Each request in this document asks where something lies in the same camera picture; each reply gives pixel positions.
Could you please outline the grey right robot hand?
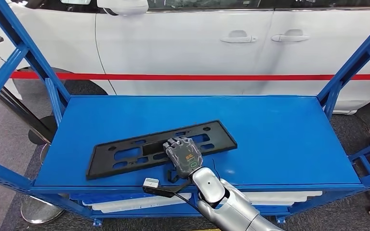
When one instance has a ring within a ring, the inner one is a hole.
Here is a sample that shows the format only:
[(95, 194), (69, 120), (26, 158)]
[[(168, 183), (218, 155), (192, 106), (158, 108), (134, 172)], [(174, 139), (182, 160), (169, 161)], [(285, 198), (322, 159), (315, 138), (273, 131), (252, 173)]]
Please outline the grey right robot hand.
[(195, 184), (193, 175), (202, 168), (202, 154), (191, 138), (174, 137), (163, 143), (168, 158), (172, 161), (178, 178), (190, 180)]

